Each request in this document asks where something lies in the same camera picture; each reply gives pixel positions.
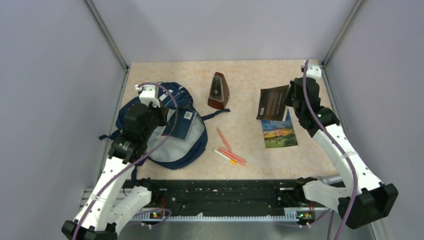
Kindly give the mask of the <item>dark blue fantasy book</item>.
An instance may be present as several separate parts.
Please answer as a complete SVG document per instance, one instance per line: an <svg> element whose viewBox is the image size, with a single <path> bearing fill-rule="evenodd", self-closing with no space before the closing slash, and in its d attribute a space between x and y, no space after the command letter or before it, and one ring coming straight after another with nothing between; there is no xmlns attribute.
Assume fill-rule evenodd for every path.
<svg viewBox="0 0 424 240"><path fill-rule="evenodd" d="M195 120L197 112L188 107L178 108L168 120L162 135L185 140Z"/></svg>

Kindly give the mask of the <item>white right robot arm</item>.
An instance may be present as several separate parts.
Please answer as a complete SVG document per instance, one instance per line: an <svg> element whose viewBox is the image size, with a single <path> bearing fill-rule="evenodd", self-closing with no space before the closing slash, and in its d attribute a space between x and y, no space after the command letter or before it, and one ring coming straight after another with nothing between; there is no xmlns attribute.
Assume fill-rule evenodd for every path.
<svg viewBox="0 0 424 240"><path fill-rule="evenodd" d="M383 183L364 163L335 113L321 105L319 91L315 79L295 78L290 81L284 102L293 108L300 126L327 154L344 186L335 187L315 177L300 177L294 185L294 202L299 206L319 203L338 213L351 229L387 217L399 191L394 184Z"/></svg>

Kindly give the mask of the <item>blue green landscape book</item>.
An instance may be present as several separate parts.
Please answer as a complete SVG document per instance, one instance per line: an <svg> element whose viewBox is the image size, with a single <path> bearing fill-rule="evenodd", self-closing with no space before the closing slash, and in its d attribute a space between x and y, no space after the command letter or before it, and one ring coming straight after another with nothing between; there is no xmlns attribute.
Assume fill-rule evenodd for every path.
<svg viewBox="0 0 424 240"><path fill-rule="evenodd" d="M261 126L266 149L287 148L298 145L288 110L284 120L261 120Z"/></svg>

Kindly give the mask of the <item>dark brown book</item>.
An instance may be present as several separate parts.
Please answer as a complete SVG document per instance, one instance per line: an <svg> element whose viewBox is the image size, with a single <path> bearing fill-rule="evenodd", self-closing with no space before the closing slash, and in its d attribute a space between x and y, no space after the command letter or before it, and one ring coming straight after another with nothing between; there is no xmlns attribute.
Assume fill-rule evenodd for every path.
<svg viewBox="0 0 424 240"><path fill-rule="evenodd" d="M285 104L289 85L260 90L257 120L285 121L287 117L287 106Z"/></svg>

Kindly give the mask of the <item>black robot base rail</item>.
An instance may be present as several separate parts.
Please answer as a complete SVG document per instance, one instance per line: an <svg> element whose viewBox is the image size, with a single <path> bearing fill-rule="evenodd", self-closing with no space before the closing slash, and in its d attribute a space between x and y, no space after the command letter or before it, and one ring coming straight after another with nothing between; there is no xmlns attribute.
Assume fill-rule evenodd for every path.
<svg viewBox="0 0 424 240"><path fill-rule="evenodd" d="M118 199L138 185L152 197L144 210L168 209L172 220L313 220L325 207L301 201L294 194L294 180L126 180Z"/></svg>

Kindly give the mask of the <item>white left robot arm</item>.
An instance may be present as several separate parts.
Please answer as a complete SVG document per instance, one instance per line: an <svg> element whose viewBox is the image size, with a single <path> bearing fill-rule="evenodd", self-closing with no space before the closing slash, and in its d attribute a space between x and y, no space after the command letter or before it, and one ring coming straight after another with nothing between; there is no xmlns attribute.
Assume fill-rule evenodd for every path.
<svg viewBox="0 0 424 240"><path fill-rule="evenodd" d="M159 191L137 186L118 205L114 204L128 175L151 154L148 140L157 127L168 124L168 112L169 108L154 103L127 107L124 124L111 137L104 168L90 197L74 219L65 221L61 228L67 239L116 240L138 210L160 202Z"/></svg>

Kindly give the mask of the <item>navy blue student backpack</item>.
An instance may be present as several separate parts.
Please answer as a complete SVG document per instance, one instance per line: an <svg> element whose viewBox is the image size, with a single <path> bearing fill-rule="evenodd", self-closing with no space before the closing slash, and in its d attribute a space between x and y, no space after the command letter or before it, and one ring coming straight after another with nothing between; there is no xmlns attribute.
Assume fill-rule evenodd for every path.
<svg viewBox="0 0 424 240"><path fill-rule="evenodd" d="M159 102L169 108L167 120L179 108L189 108L195 110L194 101L189 91L177 82L157 82ZM197 160L206 150L208 134L205 121L214 118L221 113L229 112L224 108L214 113L200 116L197 112L194 122L185 140L177 139L169 135L163 135L166 126L159 126L152 133L146 143L145 152L150 152L148 156L152 162L170 170L184 168Z"/></svg>

